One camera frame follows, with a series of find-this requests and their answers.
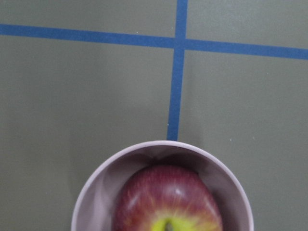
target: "bowl rim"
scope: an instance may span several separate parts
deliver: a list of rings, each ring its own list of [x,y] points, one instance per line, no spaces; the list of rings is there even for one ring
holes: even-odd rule
[[[249,230],[248,231],[254,231],[254,220],[253,220],[253,214],[252,214],[252,209],[250,206],[250,203],[248,201],[247,195],[241,186],[240,182],[237,180],[235,175],[230,171],[230,169],[225,166],[220,160],[218,160],[216,157],[214,157],[212,154],[206,152],[205,150],[198,148],[196,146],[193,146],[191,144],[183,143],[180,141],[167,141],[167,140],[156,140],[156,141],[146,141],[146,142],[141,142],[134,144],[132,146],[129,146],[127,148],[124,148],[123,150],[115,153],[108,159],[106,159],[99,167],[91,174],[91,176],[88,178],[86,183],[84,184],[82,190],[80,191],[80,194],[77,198],[77,201],[74,206],[73,210],[73,216],[72,216],[72,222],[71,222],[71,231],[75,231],[77,228],[77,217],[79,213],[79,209],[82,203],[82,200],[87,193],[89,187],[91,184],[94,182],[94,180],[98,177],[98,175],[107,167],[109,166],[112,162],[117,160],[118,158],[124,156],[127,153],[131,153],[132,151],[141,149],[141,148],[146,148],[146,147],[151,147],[151,146],[174,146],[174,147],[179,147],[179,148],[184,148],[188,149],[191,151],[194,151],[198,154],[201,154],[205,156],[206,158],[210,159],[213,161],[216,165],[218,165],[233,181],[235,184],[236,188],[241,194],[241,197],[244,201],[244,205],[246,208],[247,216],[248,216],[248,222],[249,222]]]

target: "vertical blue tape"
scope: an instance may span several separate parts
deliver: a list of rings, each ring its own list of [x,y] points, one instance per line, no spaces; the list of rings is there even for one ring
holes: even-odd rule
[[[178,0],[175,29],[175,46],[169,105],[167,140],[177,141],[180,123],[180,106],[185,57],[185,39],[188,0]]]

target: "plastic bowl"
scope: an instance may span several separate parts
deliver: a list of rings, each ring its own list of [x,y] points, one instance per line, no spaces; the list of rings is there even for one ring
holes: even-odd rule
[[[247,196],[233,173],[206,151],[177,141],[135,144],[102,163],[77,199],[71,231],[111,231],[115,199],[136,171],[161,161],[199,173],[218,204],[224,231],[254,231]]]

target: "red apple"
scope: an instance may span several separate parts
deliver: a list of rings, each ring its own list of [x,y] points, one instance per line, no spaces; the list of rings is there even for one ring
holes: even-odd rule
[[[156,165],[135,173],[115,206],[112,231],[222,231],[208,188],[188,169]]]

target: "blue tape strip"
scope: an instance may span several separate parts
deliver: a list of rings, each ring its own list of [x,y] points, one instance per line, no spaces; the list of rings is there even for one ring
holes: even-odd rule
[[[185,57],[184,43],[186,38],[187,7],[187,0],[178,0],[167,131],[167,140],[172,141],[178,140],[179,133],[180,105]]]
[[[186,39],[185,49],[308,60],[308,49],[289,47]]]
[[[174,38],[0,24],[0,35],[173,48]]]

